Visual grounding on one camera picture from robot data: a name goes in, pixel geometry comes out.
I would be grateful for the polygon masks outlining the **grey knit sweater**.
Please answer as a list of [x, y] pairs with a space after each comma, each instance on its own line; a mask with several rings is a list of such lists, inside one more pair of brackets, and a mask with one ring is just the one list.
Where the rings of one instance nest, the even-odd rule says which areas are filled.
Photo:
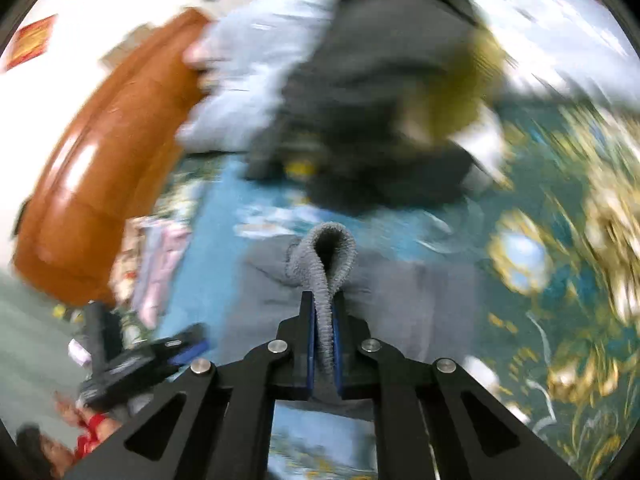
[[367, 322], [373, 337], [408, 359], [463, 362], [473, 352], [483, 298], [475, 266], [390, 259], [358, 248], [348, 229], [326, 222], [303, 237], [281, 235], [250, 245], [222, 331], [219, 363], [239, 361], [271, 339], [281, 321], [298, 313], [305, 290], [317, 303], [316, 371], [307, 410], [369, 416], [364, 402], [342, 401], [335, 389], [330, 302], [337, 294], [348, 314]]

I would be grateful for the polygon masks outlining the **pink folded cloth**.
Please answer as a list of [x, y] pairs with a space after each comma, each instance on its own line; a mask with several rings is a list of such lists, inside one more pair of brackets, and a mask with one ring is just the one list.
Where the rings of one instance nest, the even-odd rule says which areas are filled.
[[155, 330], [164, 313], [172, 274], [191, 234], [186, 222], [167, 218], [146, 216], [125, 222], [108, 286], [116, 304], [134, 312], [147, 330]]

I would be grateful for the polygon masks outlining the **dark green floral blanket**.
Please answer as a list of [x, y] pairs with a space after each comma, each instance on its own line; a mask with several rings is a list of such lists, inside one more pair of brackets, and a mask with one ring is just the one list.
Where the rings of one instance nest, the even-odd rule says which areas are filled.
[[[468, 197], [487, 219], [485, 296], [480, 348], [460, 363], [600, 479], [639, 421], [639, 118], [548, 104], [499, 117], [502, 179]], [[195, 216], [223, 157], [188, 157], [172, 175], [198, 190]]]

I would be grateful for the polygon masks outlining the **dark grey jacket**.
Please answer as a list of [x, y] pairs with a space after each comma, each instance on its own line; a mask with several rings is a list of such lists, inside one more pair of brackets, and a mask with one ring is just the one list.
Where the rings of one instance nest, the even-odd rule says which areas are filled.
[[444, 72], [481, 27], [471, 0], [337, 0], [250, 144], [244, 176], [290, 180], [314, 204], [346, 214], [437, 207], [486, 188], [498, 178], [502, 141], [490, 98], [475, 125], [434, 148], [397, 129], [407, 90]]

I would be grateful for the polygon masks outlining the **light blue floral quilt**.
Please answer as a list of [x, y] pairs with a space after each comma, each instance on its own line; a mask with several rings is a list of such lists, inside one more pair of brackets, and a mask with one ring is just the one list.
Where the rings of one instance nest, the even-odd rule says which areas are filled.
[[[205, 99], [178, 134], [191, 153], [245, 151], [272, 119], [337, 0], [254, 0], [205, 27]], [[472, 0], [506, 68], [501, 102], [577, 100], [639, 108], [639, 57], [596, 0]]]

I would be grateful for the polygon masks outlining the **olive yellow knit garment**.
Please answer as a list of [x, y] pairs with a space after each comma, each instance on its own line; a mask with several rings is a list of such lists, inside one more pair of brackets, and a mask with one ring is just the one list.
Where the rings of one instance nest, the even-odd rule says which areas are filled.
[[447, 69], [410, 87], [400, 101], [397, 129], [428, 150], [475, 125], [486, 101], [500, 86], [506, 54], [486, 27], [454, 55]]

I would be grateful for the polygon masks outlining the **orange wooden bed frame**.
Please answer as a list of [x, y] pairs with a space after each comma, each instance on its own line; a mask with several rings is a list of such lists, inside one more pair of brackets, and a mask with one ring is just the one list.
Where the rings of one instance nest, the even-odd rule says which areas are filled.
[[189, 8], [152, 32], [66, 128], [17, 229], [17, 275], [70, 307], [113, 299], [108, 279], [128, 219], [149, 214], [201, 99], [184, 52], [209, 20]]

